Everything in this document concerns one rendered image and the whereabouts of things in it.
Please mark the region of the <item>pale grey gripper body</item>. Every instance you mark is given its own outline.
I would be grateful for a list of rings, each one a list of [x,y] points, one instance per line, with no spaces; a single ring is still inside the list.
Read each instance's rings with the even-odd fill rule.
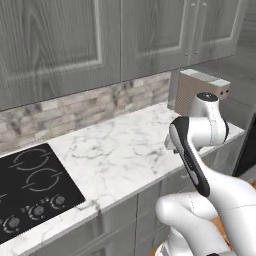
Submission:
[[[167,150],[171,150],[174,154],[178,154],[179,150],[177,148],[179,144],[179,136],[175,127],[171,127],[169,133],[165,139],[165,147]]]

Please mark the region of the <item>beige toaster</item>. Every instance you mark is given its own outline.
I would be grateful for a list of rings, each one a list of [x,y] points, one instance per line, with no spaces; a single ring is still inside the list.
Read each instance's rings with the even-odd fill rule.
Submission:
[[[168,108],[185,115],[193,98],[199,92],[210,92],[220,100],[227,98],[231,82],[195,69],[178,69],[171,72]]]

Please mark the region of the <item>wide grey wall cupboard door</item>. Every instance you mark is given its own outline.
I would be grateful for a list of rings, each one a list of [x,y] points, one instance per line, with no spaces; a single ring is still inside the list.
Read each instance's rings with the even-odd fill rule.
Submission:
[[[121,0],[0,0],[0,110],[121,80]]]

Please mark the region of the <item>narrow grey drawer front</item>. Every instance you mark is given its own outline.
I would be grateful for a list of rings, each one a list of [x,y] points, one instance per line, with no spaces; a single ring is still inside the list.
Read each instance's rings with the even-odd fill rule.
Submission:
[[[138,215],[143,215],[154,209],[161,195],[162,183],[158,182],[138,194]]]
[[[154,210],[142,213],[137,218],[136,243],[141,243],[162,227],[163,224],[158,220]]]
[[[161,232],[149,236],[136,246],[135,256],[148,256],[155,248],[165,241],[167,235],[167,232]]]

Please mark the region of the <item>grey base cupboard front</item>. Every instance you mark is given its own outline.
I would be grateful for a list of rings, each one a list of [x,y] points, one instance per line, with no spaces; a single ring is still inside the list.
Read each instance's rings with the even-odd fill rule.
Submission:
[[[230,142],[206,153],[202,160],[211,169],[231,176],[237,160],[238,150],[241,147],[242,137],[237,137]]]

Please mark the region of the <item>black appliance door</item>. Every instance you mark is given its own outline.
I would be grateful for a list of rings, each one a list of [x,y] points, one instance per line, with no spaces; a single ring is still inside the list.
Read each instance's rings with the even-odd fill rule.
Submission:
[[[233,175],[239,177],[256,165],[256,113],[253,114],[239,152]]]

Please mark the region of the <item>black hob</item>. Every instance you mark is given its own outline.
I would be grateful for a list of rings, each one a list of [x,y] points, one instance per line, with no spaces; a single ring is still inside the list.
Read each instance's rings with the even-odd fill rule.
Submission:
[[[65,202],[57,206],[60,195]],[[0,244],[83,203],[85,197],[48,143],[0,157]],[[36,206],[44,213],[35,216]],[[9,230],[11,217],[20,224]]]

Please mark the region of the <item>grey base cupboard door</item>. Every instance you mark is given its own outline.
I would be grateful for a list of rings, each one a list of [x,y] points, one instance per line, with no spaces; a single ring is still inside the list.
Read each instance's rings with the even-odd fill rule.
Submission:
[[[133,221],[94,245],[70,256],[134,256],[136,222]]]

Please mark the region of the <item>wide grey drawer front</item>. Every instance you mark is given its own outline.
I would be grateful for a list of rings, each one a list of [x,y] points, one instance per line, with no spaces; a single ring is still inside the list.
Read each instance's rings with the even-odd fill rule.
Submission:
[[[102,213],[77,229],[51,242],[29,256],[70,256],[81,248],[87,248],[104,238],[136,222],[137,197],[134,196]]]

